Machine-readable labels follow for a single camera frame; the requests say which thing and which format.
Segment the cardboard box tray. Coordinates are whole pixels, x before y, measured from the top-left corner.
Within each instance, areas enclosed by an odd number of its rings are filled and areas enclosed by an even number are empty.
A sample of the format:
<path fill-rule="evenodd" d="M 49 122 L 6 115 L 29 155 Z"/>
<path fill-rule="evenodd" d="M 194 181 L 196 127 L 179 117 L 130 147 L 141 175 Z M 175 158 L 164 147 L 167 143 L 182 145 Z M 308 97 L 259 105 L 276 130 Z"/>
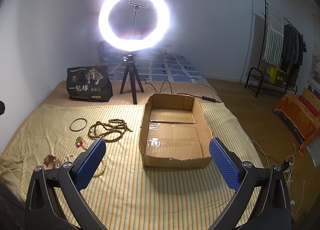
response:
<path fill-rule="evenodd" d="M 155 93 L 145 104 L 139 135 L 143 166 L 202 169 L 212 158 L 212 130 L 190 96 Z"/>

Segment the yellow black box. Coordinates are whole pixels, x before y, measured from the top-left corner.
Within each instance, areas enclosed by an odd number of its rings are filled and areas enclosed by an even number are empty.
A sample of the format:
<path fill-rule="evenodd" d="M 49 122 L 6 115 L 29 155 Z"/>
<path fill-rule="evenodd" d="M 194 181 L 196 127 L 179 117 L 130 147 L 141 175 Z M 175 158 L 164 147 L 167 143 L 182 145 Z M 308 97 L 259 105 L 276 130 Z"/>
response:
<path fill-rule="evenodd" d="M 268 81 L 275 85 L 282 85 L 286 77 L 286 73 L 275 66 L 269 66 L 267 74 Z"/>

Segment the black snack bag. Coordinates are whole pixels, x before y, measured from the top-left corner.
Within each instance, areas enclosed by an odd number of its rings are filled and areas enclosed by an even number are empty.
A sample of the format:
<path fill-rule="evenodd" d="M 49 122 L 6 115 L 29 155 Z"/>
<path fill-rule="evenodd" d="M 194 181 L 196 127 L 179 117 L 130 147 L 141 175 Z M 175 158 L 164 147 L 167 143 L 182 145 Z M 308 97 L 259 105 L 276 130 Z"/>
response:
<path fill-rule="evenodd" d="M 74 101 L 108 102 L 113 96 L 108 66 L 80 66 L 67 69 L 66 89 Z"/>

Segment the black clothes rack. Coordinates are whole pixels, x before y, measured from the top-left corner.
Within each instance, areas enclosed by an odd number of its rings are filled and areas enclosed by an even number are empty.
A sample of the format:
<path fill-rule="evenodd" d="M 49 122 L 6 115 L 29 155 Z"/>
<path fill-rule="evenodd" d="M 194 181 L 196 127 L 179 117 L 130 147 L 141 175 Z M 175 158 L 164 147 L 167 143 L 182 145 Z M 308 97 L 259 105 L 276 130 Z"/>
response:
<path fill-rule="evenodd" d="M 255 97 L 282 97 L 298 91 L 296 84 L 306 53 L 304 36 L 264 0 L 264 34 L 259 60 L 249 69 L 245 88 Z"/>

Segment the dark hanging clothes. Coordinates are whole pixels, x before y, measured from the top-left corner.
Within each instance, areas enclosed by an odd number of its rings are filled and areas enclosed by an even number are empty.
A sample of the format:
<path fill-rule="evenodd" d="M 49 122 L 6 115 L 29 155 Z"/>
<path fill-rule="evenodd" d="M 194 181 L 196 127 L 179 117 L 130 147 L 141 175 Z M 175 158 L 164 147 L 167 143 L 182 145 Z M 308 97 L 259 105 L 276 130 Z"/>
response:
<path fill-rule="evenodd" d="M 303 54 L 306 44 L 303 36 L 290 24 L 285 25 L 283 48 L 281 53 L 281 71 L 286 73 L 285 82 L 294 86 L 303 65 Z"/>

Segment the black tripod stand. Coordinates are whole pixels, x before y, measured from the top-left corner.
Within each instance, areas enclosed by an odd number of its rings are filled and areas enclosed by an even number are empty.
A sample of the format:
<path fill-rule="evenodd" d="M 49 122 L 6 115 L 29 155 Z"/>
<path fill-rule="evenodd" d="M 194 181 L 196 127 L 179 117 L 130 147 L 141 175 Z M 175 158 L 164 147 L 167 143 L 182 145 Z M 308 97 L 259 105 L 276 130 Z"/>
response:
<path fill-rule="evenodd" d="M 122 80 L 121 87 L 120 87 L 120 94 L 123 93 L 124 86 L 125 86 L 125 83 L 127 80 L 127 76 L 129 76 L 132 101 L 133 101 L 133 104 L 136 105 L 137 104 L 136 82 L 138 83 L 141 92 L 144 92 L 144 88 L 142 86 L 140 76 L 139 76 L 138 70 L 136 68 L 133 55 L 132 54 L 125 55 L 123 57 L 123 62 L 125 64 L 126 68 L 124 71 L 123 80 Z"/>

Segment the blue patterned bed quilt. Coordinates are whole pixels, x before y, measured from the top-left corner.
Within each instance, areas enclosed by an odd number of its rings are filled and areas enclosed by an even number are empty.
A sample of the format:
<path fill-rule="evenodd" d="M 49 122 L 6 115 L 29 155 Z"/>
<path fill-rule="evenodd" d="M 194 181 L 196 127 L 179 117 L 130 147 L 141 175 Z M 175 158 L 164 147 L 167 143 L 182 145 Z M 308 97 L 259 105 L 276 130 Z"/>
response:
<path fill-rule="evenodd" d="M 144 81 L 207 84 L 207 80 L 183 56 L 135 58 L 135 66 Z"/>

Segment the white striped hanging garment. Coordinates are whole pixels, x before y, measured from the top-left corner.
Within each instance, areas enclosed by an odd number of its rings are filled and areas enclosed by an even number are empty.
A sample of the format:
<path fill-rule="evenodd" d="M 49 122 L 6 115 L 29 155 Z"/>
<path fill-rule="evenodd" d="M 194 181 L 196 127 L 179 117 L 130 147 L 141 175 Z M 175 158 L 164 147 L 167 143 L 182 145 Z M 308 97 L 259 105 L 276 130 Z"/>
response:
<path fill-rule="evenodd" d="M 262 59 L 272 65 L 279 66 L 284 42 L 284 17 L 274 7 L 266 7 L 265 46 Z"/>

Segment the phone holder clamp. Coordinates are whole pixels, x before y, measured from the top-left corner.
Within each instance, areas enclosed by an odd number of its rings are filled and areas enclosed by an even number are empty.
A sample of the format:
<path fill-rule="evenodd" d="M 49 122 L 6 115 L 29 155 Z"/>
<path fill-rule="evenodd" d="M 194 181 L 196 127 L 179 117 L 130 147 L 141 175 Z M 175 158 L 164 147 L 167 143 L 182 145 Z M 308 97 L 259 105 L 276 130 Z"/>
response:
<path fill-rule="evenodd" d="M 135 2 L 133 2 L 132 0 L 129 0 L 129 5 L 133 6 L 133 10 L 134 10 L 135 12 L 137 12 L 137 11 L 139 11 L 141 8 L 144 8 L 144 9 L 148 8 L 148 5 L 149 5 L 149 4 L 147 3 L 146 5 L 142 5 L 142 4 L 135 3 Z"/>

